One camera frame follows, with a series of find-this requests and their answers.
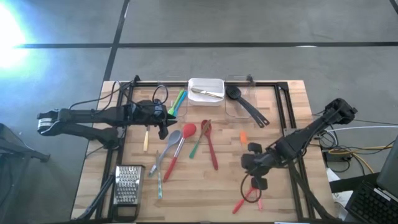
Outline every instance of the green handle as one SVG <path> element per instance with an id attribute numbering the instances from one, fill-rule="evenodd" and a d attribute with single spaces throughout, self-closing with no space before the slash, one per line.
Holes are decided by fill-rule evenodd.
<path id="1" fill-rule="evenodd" d="M 193 159 L 193 157 L 195 156 L 195 153 L 197 152 L 198 145 L 199 145 L 199 140 L 198 140 L 198 142 L 195 144 L 195 146 L 193 147 L 191 154 L 189 154 L 189 158 Z"/>
<path id="2" fill-rule="evenodd" d="M 177 105 L 178 101 L 180 100 L 182 93 L 184 93 L 184 90 L 180 90 L 180 93 L 178 94 L 177 99 L 175 99 L 173 106 L 168 110 L 168 114 L 174 114 L 175 105 Z"/>

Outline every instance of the white dish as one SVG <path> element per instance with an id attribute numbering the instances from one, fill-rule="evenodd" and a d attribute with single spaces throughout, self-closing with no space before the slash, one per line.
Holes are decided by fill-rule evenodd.
<path id="1" fill-rule="evenodd" d="M 222 96 L 216 98 L 202 93 L 192 92 L 191 88 L 206 90 Z M 195 106 L 220 106 L 225 96 L 224 80 L 219 78 L 191 78 L 188 81 L 188 102 Z"/>

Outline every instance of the green spatula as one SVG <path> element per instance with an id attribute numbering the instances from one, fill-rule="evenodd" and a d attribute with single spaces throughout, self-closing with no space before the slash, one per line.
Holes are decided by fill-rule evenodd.
<path id="1" fill-rule="evenodd" d="M 184 93 L 184 90 L 180 90 L 180 93 L 178 94 L 177 99 L 175 99 L 173 106 L 168 110 L 168 114 L 170 115 L 174 114 L 174 108 L 177 105 L 178 101 L 180 100 L 182 93 Z"/>

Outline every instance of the gray floor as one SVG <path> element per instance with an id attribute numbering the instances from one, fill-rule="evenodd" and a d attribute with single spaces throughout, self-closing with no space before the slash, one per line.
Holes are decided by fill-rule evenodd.
<path id="1" fill-rule="evenodd" d="M 5 1 L 26 43 L 110 43 L 123 0 Z M 132 1 L 121 42 L 397 41 L 398 15 L 389 1 Z M 26 50 L 14 67 L 0 67 L 0 122 L 31 147 L 51 154 L 31 163 L 8 223 L 68 220 L 87 141 L 36 133 L 36 114 L 97 98 L 110 49 Z M 342 97 L 357 118 L 396 123 L 397 47 L 263 49 L 119 49 L 111 80 L 219 77 L 303 79 L 313 112 Z M 81 108 L 95 107 L 95 103 Z M 350 126 L 374 125 L 353 122 Z M 380 146 L 396 129 L 338 132 L 347 146 Z M 387 151 L 364 157 L 379 171 Z M 330 164 L 335 169 L 343 164 Z M 359 166 L 339 174 L 361 175 Z"/>

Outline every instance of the red spoon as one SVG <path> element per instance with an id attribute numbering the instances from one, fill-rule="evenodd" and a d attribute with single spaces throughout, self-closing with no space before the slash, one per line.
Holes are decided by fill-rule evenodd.
<path id="1" fill-rule="evenodd" d="M 201 122 L 200 126 L 201 126 L 202 129 L 205 126 L 206 122 L 207 122 L 207 120 L 203 120 Z M 214 149 L 213 149 L 213 143 L 211 143 L 210 134 L 211 134 L 211 124 L 209 125 L 209 128 L 206 130 L 205 136 L 206 136 L 206 138 L 207 138 L 207 140 L 209 142 L 210 155 L 211 155 L 211 161 L 213 162 L 213 167 L 214 167 L 215 170 L 218 170 L 217 157 L 216 157 L 216 154 L 215 154 Z"/>
<path id="2" fill-rule="evenodd" d="M 178 148 L 174 153 L 174 158 L 172 160 L 172 163 L 170 164 L 169 168 L 167 169 L 166 174 L 164 175 L 163 182 L 166 182 L 167 179 L 170 177 L 170 174 L 172 173 L 172 170 L 174 168 L 175 162 L 177 161 L 177 157 L 180 154 L 180 151 L 181 151 L 182 145 L 184 144 L 184 141 L 186 140 L 186 138 L 193 136 L 196 131 L 197 131 L 197 127 L 194 124 L 186 124 L 182 128 L 182 138 L 181 138 L 180 144 L 178 145 Z"/>

